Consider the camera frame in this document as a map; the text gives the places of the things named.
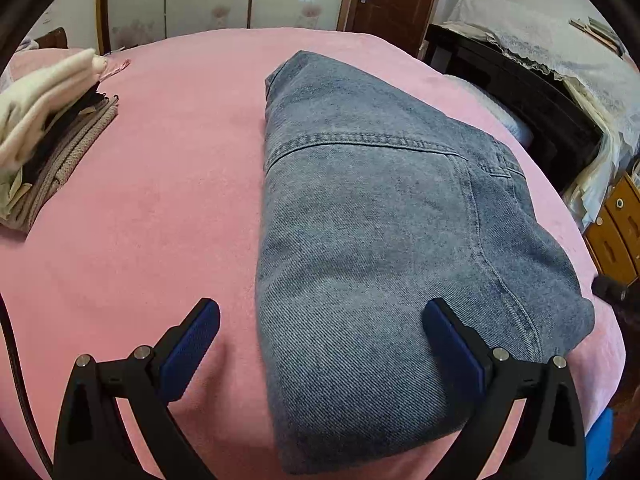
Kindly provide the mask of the blue stool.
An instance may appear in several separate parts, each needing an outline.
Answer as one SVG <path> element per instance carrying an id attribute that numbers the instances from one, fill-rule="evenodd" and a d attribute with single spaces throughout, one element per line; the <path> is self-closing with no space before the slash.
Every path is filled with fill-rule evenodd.
<path id="1" fill-rule="evenodd" d="M 608 466 L 614 426 L 614 412 L 606 408 L 586 435 L 586 479 L 598 480 Z"/>

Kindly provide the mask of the cream white folded sweater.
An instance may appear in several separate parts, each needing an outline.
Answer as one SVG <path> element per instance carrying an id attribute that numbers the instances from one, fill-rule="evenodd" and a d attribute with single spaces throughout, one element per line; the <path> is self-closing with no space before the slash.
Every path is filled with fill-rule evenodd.
<path id="1" fill-rule="evenodd" d="M 1 171 L 15 174 L 44 135 L 47 117 L 79 99 L 102 76 L 107 59 L 82 50 L 38 68 L 1 93 Z"/>

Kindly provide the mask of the light green folded garment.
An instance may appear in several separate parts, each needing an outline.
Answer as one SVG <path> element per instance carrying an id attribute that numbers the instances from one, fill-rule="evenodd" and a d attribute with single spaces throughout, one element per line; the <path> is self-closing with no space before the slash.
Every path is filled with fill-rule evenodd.
<path id="1" fill-rule="evenodd" d="M 13 174 L 1 175 L 1 219 L 15 217 L 23 208 L 32 190 L 32 184 L 24 180 L 24 169 Z"/>

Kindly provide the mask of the beige brown folded knitwear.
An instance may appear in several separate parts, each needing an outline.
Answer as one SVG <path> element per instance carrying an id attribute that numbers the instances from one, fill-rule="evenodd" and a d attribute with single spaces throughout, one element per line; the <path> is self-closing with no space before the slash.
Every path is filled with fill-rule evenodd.
<path id="1" fill-rule="evenodd" d="M 16 204 L 10 212 L 2 211 L 1 225 L 4 228 L 27 235 L 42 207 L 70 180 L 81 159 L 111 125 L 118 114 L 118 97 L 107 98 L 102 94 L 94 94 L 93 97 L 99 98 L 99 102 L 80 110 L 64 128 L 58 128 L 61 135 L 52 148 L 40 150 L 40 155 L 29 161 L 34 171 L 24 168 L 28 189 L 17 192 Z"/>

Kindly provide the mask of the yellow wooden drawer cabinet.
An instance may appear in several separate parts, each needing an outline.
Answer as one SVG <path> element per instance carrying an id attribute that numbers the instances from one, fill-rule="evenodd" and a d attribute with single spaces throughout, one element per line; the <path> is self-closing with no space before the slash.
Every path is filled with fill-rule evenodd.
<path id="1" fill-rule="evenodd" d="M 604 201 L 584 240 L 600 274 L 630 285 L 639 279 L 639 190 L 628 174 Z"/>

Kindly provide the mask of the pink bed sheet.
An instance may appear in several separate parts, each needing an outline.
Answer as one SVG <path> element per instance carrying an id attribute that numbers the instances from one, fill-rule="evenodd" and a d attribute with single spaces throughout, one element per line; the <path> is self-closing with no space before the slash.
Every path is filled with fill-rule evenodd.
<path id="1" fill-rule="evenodd" d="M 280 479 L 255 323 L 265 81 L 298 51 L 352 64 L 506 144 L 539 223 L 590 289 L 596 268 L 560 196 L 468 92 L 388 42 L 303 28 L 223 29 L 114 55 L 114 122 L 42 208 L 1 237 L 1 293 L 46 445 L 75 360 L 126 358 L 198 300 L 221 329 L 176 421 L 221 479 Z"/>

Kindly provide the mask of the brown wooden headboard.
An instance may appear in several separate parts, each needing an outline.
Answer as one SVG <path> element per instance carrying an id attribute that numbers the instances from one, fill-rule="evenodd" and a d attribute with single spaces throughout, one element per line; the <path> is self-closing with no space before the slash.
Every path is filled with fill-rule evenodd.
<path id="1" fill-rule="evenodd" d="M 45 35 L 36 39 L 36 43 L 40 49 L 67 49 L 68 40 L 66 31 L 63 27 L 57 27 L 50 30 Z"/>

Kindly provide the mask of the black folded garment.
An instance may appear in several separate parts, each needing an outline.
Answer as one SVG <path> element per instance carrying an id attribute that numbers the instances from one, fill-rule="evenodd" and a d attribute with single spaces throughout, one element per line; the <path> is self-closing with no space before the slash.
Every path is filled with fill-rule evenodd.
<path id="1" fill-rule="evenodd" d="M 38 174 L 54 151 L 63 143 L 73 128 L 81 127 L 108 103 L 108 97 L 99 92 L 96 82 L 74 104 L 47 118 L 44 136 L 37 143 L 32 157 L 23 166 L 23 182 L 34 184 Z"/>

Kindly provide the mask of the pink pillow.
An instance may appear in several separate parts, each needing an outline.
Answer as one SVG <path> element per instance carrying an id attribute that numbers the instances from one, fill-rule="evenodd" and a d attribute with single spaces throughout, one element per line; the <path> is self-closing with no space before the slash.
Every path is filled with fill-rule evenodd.
<path id="1" fill-rule="evenodd" d="M 1 75 L 1 90 L 6 90 L 11 84 L 17 81 L 17 79 L 25 77 L 34 70 L 52 66 L 79 52 L 81 52 L 79 48 L 36 49 L 17 52 L 12 56 L 9 65 L 6 66 L 6 69 Z M 99 81 L 107 80 L 126 70 L 131 63 L 129 58 L 126 58 L 126 60 L 116 60 L 116 58 L 112 56 L 101 56 L 101 60 L 105 65 L 105 70 L 102 72 Z"/>

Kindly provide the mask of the blue denim jeans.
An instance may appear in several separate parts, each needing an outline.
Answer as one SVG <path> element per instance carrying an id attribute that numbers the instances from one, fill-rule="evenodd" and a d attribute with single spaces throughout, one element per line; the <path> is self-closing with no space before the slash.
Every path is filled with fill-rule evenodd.
<path id="1" fill-rule="evenodd" d="M 300 51 L 266 82 L 258 332 L 283 468 L 318 474 L 459 430 L 421 323 L 445 300 L 514 358 L 593 329 L 523 169 L 490 134 L 375 76 Z"/>

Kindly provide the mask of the dark wooden desk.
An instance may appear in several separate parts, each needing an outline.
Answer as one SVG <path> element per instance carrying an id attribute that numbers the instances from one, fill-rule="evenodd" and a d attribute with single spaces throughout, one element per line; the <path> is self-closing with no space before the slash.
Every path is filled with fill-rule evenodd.
<path id="1" fill-rule="evenodd" d="M 567 88 L 550 75 L 530 70 L 485 40 L 445 26 L 427 27 L 424 62 L 485 93 L 521 128 L 526 152 L 553 187 L 568 190 L 596 158 L 603 133 Z"/>

